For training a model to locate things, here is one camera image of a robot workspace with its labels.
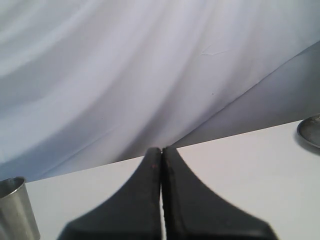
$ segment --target white fabric backdrop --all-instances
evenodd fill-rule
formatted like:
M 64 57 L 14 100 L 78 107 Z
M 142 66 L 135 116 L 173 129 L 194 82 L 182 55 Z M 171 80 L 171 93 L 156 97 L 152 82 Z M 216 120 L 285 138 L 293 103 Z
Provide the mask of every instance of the white fabric backdrop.
M 318 0 L 0 1 L 0 179 L 170 145 L 320 40 Z

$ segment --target metal dish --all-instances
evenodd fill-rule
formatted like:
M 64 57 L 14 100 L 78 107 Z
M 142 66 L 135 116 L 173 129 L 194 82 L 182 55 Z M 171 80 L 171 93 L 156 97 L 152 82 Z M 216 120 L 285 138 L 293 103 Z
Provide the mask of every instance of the metal dish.
M 320 148 L 320 114 L 300 122 L 296 131 L 306 143 Z

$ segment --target silver cup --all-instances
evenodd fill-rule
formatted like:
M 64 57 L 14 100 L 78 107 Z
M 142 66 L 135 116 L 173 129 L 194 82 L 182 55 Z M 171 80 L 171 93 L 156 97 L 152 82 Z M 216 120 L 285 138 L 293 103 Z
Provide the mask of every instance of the silver cup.
M 39 240 L 24 177 L 0 181 L 0 240 Z

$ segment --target white tabletop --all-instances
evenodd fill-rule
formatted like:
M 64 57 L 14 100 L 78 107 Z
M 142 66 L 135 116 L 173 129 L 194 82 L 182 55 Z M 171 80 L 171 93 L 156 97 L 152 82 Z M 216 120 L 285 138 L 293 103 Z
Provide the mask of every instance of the white tabletop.
M 213 191 L 267 222 L 281 240 L 320 239 L 320 151 L 302 147 L 298 122 L 179 148 Z M 42 240 L 114 194 L 142 157 L 27 184 Z

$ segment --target cup rim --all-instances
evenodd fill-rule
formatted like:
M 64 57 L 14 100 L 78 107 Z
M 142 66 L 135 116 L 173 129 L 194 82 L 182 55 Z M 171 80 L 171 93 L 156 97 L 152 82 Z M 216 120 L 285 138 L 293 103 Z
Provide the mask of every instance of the cup rim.
M 23 176 L 16 176 L 16 177 L 7 178 L 5 180 L 0 181 L 0 184 L 1 184 L 2 182 L 7 182 L 7 181 L 10 181 L 10 180 L 16 180 L 16 179 L 22 180 L 22 183 L 18 187 L 16 187 L 13 191 L 8 193 L 7 195 L 5 195 L 3 197 L 0 197 L 0 201 L 8 198 L 12 194 L 16 193 L 19 189 L 21 189 L 25 185 L 26 179 Z

